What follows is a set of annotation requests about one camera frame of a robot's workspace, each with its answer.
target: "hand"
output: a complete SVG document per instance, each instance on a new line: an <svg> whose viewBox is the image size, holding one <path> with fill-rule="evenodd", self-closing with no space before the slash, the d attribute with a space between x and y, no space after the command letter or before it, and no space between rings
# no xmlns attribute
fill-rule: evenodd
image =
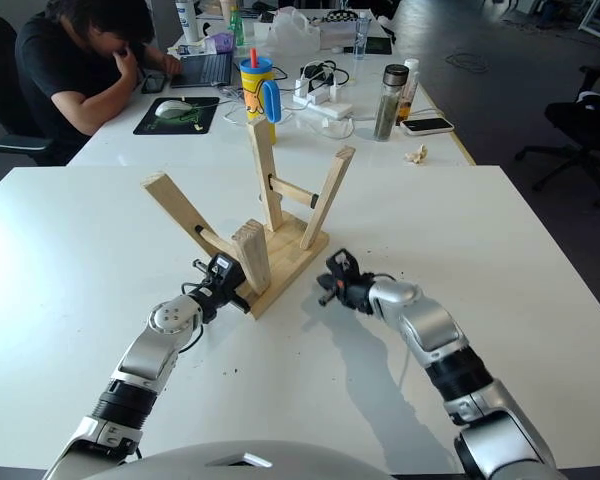
<svg viewBox="0 0 600 480"><path fill-rule="evenodd" d="M136 78L138 75L138 61L129 47L124 49L124 56L118 52L113 52L113 58L116 59L116 65L120 75Z"/></svg>
<svg viewBox="0 0 600 480"><path fill-rule="evenodd" d="M162 71L167 75L179 75L182 73L182 63L176 57L164 55L161 64Z"/></svg>

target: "smartphone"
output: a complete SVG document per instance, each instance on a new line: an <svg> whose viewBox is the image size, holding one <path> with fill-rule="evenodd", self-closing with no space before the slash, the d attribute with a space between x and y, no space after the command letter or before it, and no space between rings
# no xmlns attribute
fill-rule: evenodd
<svg viewBox="0 0 600 480"><path fill-rule="evenodd" d="M409 135L453 132L454 126L442 117L405 120L400 124Z"/></svg>
<svg viewBox="0 0 600 480"><path fill-rule="evenodd" d="M166 75L152 73L144 79L142 93L160 93L164 90L165 83L167 83Z"/></svg>

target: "gray floor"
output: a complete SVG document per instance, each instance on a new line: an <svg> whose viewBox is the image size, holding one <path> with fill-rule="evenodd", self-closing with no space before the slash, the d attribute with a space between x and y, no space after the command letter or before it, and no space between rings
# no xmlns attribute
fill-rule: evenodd
<svg viewBox="0 0 600 480"><path fill-rule="evenodd" d="M600 210L591 208L597 191L582 172L573 171L534 194L534 179L557 161L532 155L512 161L523 145L567 143L543 111L548 103L574 97L582 81L578 67L600 64L600 43L573 31L521 27L517 24L530 20L502 17L506 8L506 2L481 0L403 0L395 18L397 45L405 56L421 59L422 82L476 162L502 166L600 301ZM445 62L460 51L483 56L489 71L476 75ZM30 164L0 156L0 179L13 166ZM600 468L568 474L600 480ZM0 480L41 476L40 471L0 469Z"/></svg>

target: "laptop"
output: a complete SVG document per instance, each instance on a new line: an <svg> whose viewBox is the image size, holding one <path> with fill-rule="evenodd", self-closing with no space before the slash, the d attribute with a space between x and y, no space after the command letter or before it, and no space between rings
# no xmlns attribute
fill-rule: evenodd
<svg viewBox="0 0 600 480"><path fill-rule="evenodd" d="M171 80L172 88L231 85L233 52L184 57L183 71Z"/></svg>

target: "red straw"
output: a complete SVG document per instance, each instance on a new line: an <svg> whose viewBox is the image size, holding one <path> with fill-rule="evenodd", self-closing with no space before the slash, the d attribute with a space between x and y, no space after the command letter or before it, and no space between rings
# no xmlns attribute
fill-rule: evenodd
<svg viewBox="0 0 600 480"><path fill-rule="evenodd" d="M258 52L255 48L251 49L251 68L258 68Z"/></svg>

